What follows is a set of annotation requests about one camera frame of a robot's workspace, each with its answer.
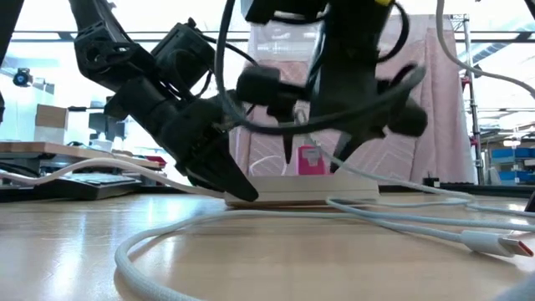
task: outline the keyboard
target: keyboard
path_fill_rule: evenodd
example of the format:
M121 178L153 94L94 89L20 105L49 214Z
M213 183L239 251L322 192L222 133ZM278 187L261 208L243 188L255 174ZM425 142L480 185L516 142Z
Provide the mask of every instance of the keyboard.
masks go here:
M101 200L136 191L141 181L128 176L103 173L75 173L38 185L34 191L46 197Z

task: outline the wooden table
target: wooden table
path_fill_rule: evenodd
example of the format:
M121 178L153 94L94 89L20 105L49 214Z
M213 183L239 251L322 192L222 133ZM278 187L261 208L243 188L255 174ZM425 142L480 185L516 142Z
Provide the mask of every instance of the wooden table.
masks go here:
M218 200L172 195L0 204L0 299L137 300L115 271L118 245L147 228L225 209ZM462 208L410 211L529 222ZM295 218L212 222L144 242L131 258L154 280L208 300L489 300L535 271L532 258L470 253L367 222Z
M59 145L48 142L0 142L0 160L40 160L59 159L60 161L80 161L94 158L116 158L138 166L160 169L158 162L132 158L123 155L112 155L98 150L90 150L76 146Z

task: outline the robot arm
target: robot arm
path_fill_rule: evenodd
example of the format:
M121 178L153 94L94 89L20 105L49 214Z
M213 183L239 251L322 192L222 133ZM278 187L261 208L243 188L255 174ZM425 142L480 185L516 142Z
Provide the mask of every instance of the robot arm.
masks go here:
M319 20L319 12L329 9L321 17L324 23L304 87L281 82L277 69L253 66L240 76L236 91L224 89L222 70L218 68L222 65L219 50L224 50L226 35L218 40L216 56L190 20L178 23L148 53L128 38L106 0L69 1L79 28L74 47L80 72L115 92L104 112L119 120L131 115L176 159L176 169L194 185L227 191L247 201L258 196L229 154L228 132L221 127L226 115L251 131L282 135L288 162L294 135L339 130L342 137L335 155L345 160L365 141L384 137L385 126L406 135L421 135L426 126L425 112L408 101L408 93L420 82L421 73L405 89L396 85L411 68L398 79L375 78L375 65L393 56L380 58L377 50L394 5L391 1L243 0L243 14L253 23L274 19L310 23ZM227 2L222 24L230 23L233 4L233 0ZM280 18L276 11L298 17ZM190 88L208 71L215 72L219 95L197 98ZM310 103L311 120L307 125L256 125L236 106L243 101L264 105L279 123L293 123L298 99ZM405 125L416 125L416 130L407 130Z

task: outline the pink curtain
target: pink curtain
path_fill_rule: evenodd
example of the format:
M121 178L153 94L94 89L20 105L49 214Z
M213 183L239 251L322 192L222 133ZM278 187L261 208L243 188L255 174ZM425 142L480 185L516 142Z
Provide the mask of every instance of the pink curtain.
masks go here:
M428 174L439 176L443 181L473 181L473 164L463 113L461 86L458 68L443 54L436 38L434 16L412 16L409 42L392 60L377 68L381 78L392 78L401 67L410 61L424 64L427 75L423 82L412 91L412 96L428 114L428 127L418 139L389 133L383 140L371 140L363 144L347 162L359 169L382 176L421 182ZM449 22L445 21L447 42L455 51L455 39ZM302 37L306 30L289 28L290 39ZM381 48L390 49L398 38L400 21L394 16L384 31ZM252 31L249 52L260 64L275 66L282 71L283 80L302 83L308 71L308 59L302 59L303 52L312 44L301 38L296 43L287 44L279 40L273 42L273 33L281 35L281 30L256 28ZM292 45L298 51L291 52ZM298 107L307 109L306 103ZM265 108L254 110L252 120L267 125L276 121L266 116ZM232 153L244 172L250 173L249 166L262 158L270 157L256 164L254 176L281 175L284 167L283 143L280 137L251 134L244 129L232 135ZM323 131L314 133L314 139L327 151L332 152L338 133ZM303 138L295 137L295 149L303 144ZM287 176L295 175L295 156L286 171Z

